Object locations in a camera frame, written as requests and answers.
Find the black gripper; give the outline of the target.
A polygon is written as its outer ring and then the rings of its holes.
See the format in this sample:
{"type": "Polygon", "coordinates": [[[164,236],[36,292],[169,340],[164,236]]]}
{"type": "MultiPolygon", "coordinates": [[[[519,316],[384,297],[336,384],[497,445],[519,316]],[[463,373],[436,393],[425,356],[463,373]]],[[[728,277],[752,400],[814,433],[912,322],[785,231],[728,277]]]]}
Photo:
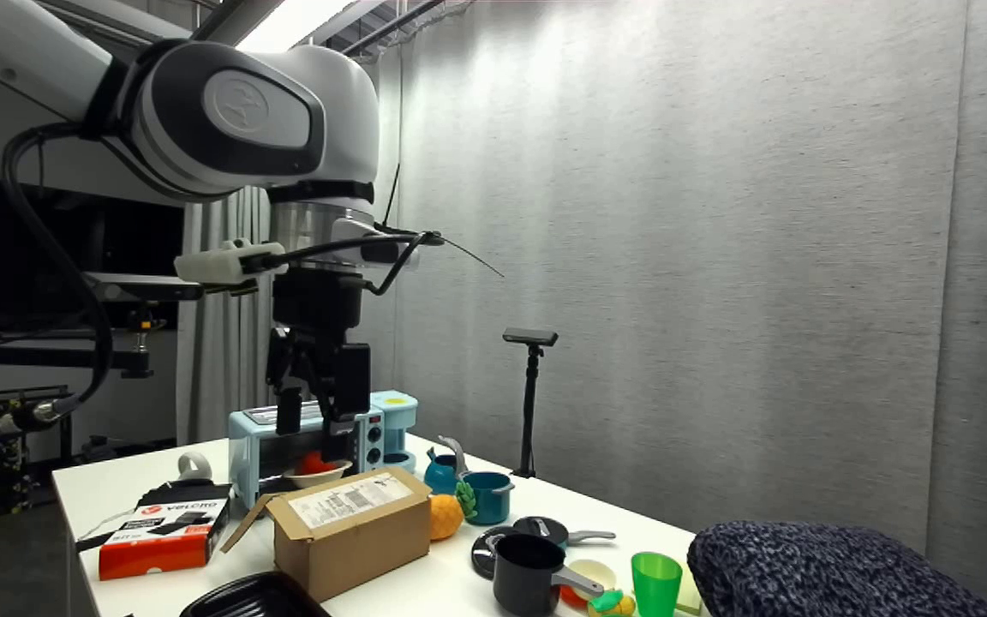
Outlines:
{"type": "Polygon", "coordinates": [[[276,281],[267,384],[277,393],[277,434],[302,429],[302,400],[312,397],[325,444],[355,440],[369,406],[369,346],[348,340],[360,327],[360,294],[358,270],[294,269],[276,281]]]}

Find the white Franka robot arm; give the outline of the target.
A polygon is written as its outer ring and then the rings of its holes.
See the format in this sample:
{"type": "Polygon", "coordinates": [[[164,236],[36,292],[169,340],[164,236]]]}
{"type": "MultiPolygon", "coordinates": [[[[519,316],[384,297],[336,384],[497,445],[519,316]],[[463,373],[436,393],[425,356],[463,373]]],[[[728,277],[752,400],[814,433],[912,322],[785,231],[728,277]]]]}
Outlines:
{"type": "Polygon", "coordinates": [[[342,445],[369,406],[369,350],[349,335],[373,241],[376,90],[348,55],[297,44],[276,55],[169,37],[123,62],[39,0],[0,0],[0,81],[52,117],[5,144],[0,181],[21,221],[21,158],[63,136],[107,144],[173,200],[260,188],[277,234],[197,249],[174,270],[198,288],[267,286],[267,384],[277,429],[319,407],[324,444],[342,445]]]}

